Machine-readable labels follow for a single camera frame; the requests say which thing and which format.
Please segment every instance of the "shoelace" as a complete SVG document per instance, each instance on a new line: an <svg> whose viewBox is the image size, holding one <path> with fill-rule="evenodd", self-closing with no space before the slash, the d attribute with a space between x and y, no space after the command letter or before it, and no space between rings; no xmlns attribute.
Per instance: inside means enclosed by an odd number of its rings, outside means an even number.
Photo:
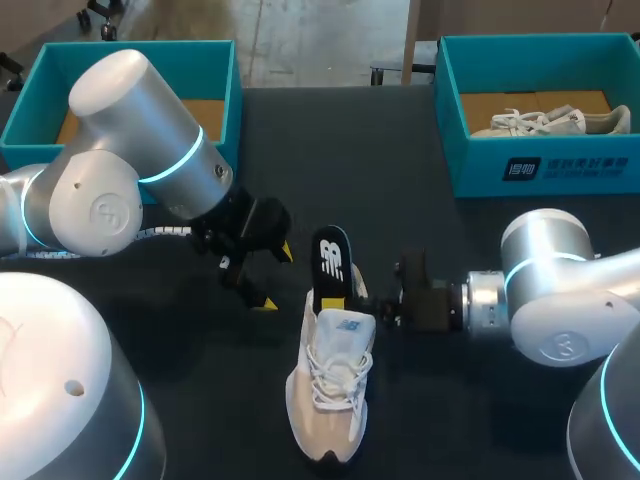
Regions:
<svg viewBox="0 0 640 480"><path fill-rule="evenodd" d="M354 415L360 417L362 411L358 398L362 388L362 382L373 365L373 358L369 352L365 352L362 361L358 365L349 362L345 355L334 355L325 363L319 363L307 346L307 358L311 366L313 389L313 404L321 410L351 410ZM353 378L345 378L331 371L332 367L344 367L353 375Z"/></svg>
<svg viewBox="0 0 640 480"><path fill-rule="evenodd" d="M549 123L549 119L543 112L531 112L520 115L520 112L513 108L507 108L507 111L511 113L504 113L502 115L494 115L491 118L492 129L509 129L512 134L516 132L529 135L532 130L548 132L549 129L545 126Z"/></svg>

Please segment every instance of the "concrete floor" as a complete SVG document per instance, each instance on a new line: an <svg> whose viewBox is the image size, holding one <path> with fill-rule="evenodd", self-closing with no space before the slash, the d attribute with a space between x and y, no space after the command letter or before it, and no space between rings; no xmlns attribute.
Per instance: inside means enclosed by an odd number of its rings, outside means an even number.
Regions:
<svg viewBox="0 0 640 480"><path fill-rule="evenodd" d="M368 85L371 61L400 61L409 0L124 0L124 5L124 13L113 19L120 40L233 39L244 86L308 87ZM14 56L29 66L44 42L99 41L103 20L90 13L88 34L80 32L74 17ZM385 84L399 82L399 73L385 75Z"/></svg>

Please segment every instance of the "black work surface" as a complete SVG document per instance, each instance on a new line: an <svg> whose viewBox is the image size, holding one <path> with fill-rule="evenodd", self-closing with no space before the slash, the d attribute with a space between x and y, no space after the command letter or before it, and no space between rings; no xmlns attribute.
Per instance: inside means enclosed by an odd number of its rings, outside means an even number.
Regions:
<svg viewBox="0 0 640 480"><path fill-rule="evenodd" d="M344 227L377 294L393 285L407 247L426 246L438 278L500 268L504 228L533 208L578 216L603 255L640 239L637 197L454 201L428 86L245 90L240 179L278 196L294 218L296 262L265 254L251 269L277 313L247 312L218 287L215 259L180 239L138 242L109 259L2 264L64 281L98 308L160 415L167 480L316 478L284 403L316 227ZM147 226L171 222L146 213ZM379 330L367 433L344 478L572 478L566 419L593 366L552 370L456 336L407 338L394 356L390 345Z"/></svg>

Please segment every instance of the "white sneaker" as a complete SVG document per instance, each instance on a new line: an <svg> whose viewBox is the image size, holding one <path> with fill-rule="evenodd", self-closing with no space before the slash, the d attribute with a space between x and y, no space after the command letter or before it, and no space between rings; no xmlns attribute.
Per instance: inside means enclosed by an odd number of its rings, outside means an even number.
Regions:
<svg viewBox="0 0 640 480"><path fill-rule="evenodd" d="M309 459L331 466L348 462L364 437L376 321L344 309L355 296L367 296L362 276L351 264L346 235L337 227L319 233L323 236L316 235L313 242L321 252L312 255L314 290L307 294L298 364L285 393L298 446ZM344 307L321 307L328 303Z"/></svg>
<svg viewBox="0 0 640 480"><path fill-rule="evenodd" d="M543 135L628 134L631 132L631 111L620 105L607 114L584 114L569 105L549 113L532 112L494 115L491 128L475 132L472 137L528 137Z"/></svg>

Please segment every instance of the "teal box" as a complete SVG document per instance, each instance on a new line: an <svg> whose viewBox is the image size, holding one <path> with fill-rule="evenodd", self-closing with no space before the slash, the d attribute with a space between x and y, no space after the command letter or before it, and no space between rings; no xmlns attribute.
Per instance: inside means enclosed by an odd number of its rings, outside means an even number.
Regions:
<svg viewBox="0 0 640 480"><path fill-rule="evenodd" d="M237 169L242 85L235 44L178 41L44 45L0 137L0 149L10 170L49 163L56 158L64 148L55 142L68 111L71 87L94 63L128 48L142 52L179 98L224 100L220 141L214 145L227 163Z"/></svg>
<svg viewBox="0 0 640 480"><path fill-rule="evenodd" d="M470 136L461 93L560 90L627 105L632 134ZM456 197L640 192L640 53L626 34L443 37L435 102Z"/></svg>

